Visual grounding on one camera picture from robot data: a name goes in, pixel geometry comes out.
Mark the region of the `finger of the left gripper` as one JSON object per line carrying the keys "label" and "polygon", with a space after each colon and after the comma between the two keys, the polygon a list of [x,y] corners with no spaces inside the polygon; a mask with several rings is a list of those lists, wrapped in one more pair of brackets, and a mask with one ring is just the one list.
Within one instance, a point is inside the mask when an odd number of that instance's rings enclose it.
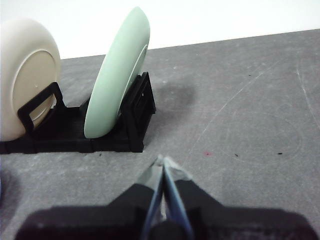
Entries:
{"label": "finger of the left gripper", "polygon": [[120,240],[143,238],[162,198],[163,156],[107,205],[53,206],[37,210],[19,228],[17,240]]}
{"label": "finger of the left gripper", "polygon": [[301,214],[279,208],[226,206],[170,157],[163,159],[171,217],[194,240],[316,240]]}

